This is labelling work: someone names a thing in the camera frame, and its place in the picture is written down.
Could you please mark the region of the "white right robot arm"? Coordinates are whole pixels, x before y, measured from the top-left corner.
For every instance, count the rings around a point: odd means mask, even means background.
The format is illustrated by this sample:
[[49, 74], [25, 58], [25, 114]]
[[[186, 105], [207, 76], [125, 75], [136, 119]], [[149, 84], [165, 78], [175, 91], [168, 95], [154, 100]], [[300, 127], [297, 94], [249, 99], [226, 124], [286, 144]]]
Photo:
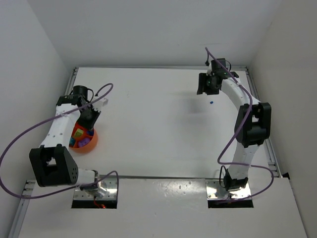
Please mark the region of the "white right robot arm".
[[222, 186], [227, 191], [244, 188], [248, 171], [258, 148], [270, 136], [271, 105], [262, 103], [243, 86], [239, 76], [226, 68], [226, 59], [207, 60], [205, 73], [199, 74], [197, 94], [218, 95], [223, 92], [238, 111], [231, 141], [236, 141], [232, 162], [225, 168]]

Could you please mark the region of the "green lego brick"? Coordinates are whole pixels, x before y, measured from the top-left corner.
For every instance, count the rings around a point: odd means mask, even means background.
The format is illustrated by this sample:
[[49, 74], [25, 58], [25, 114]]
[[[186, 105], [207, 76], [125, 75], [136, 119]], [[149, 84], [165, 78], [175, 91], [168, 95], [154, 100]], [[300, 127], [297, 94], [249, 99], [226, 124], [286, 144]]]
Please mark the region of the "green lego brick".
[[84, 134], [84, 131], [80, 128], [77, 128], [74, 132], [73, 132], [73, 137], [74, 138], [80, 138], [82, 135]]

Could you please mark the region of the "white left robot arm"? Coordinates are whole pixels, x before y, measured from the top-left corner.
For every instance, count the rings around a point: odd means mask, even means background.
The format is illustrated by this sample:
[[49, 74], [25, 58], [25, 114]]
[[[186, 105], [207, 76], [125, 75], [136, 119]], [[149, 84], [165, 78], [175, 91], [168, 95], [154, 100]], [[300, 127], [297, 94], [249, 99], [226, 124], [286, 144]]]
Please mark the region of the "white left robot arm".
[[79, 85], [69, 95], [59, 97], [47, 136], [39, 148], [29, 153], [40, 187], [76, 185], [81, 190], [98, 190], [97, 171], [78, 168], [69, 152], [69, 147], [76, 144], [72, 137], [75, 126], [92, 131], [102, 108], [108, 103], [106, 96], [97, 94], [89, 101], [88, 91], [87, 87]]

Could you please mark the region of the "orange divided round container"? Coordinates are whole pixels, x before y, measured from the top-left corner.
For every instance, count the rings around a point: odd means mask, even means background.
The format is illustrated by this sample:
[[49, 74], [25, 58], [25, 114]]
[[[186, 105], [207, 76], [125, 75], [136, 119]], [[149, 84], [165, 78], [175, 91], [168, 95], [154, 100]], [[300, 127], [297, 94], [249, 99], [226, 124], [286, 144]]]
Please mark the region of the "orange divided round container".
[[77, 122], [73, 128], [69, 141], [69, 148], [79, 154], [91, 152], [97, 145], [98, 134], [93, 129], [86, 129]]

